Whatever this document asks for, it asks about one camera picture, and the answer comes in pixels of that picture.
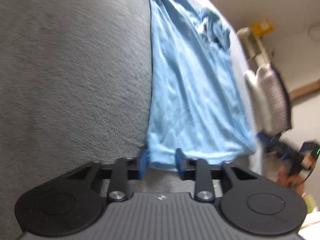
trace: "white ceiling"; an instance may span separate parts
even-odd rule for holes
[[[268,18],[275,31],[265,39],[281,38],[305,31],[320,22],[320,0],[210,0],[238,30]]]

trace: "ribbed rubber surface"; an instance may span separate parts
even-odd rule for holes
[[[44,240],[25,234],[20,240]],[[215,207],[194,201],[189,193],[135,193],[112,203],[91,227],[56,240],[301,240],[297,234],[281,237],[247,235],[232,228]]]

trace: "round black pad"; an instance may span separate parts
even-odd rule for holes
[[[231,224],[260,236],[296,231],[307,212],[298,194],[268,179],[239,181],[223,195],[220,209]]]
[[[38,236],[66,236],[91,225],[102,212],[102,200],[81,180],[61,179],[23,194],[15,215],[23,231]]]
[[[284,200],[270,193],[257,193],[248,198],[248,207],[262,215],[274,215],[284,208]]]

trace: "gray fabric surface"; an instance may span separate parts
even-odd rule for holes
[[[136,155],[151,100],[148,0],[0,0],[0,239],[25,191]],[[149,170],[134,190],[192,191]]]

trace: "metal screw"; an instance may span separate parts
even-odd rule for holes
[[[209,192],[209,191],[200,191],[197,194],[197,197],[201,198],[201,199],[204,199],[204,200],[208,200],[208,199],[213,197],[213,194],[211,192]]]
[[[112,199],[123,199],[125,197],[125,194],[122,191],[112,191],[109,194],[109,197]]]

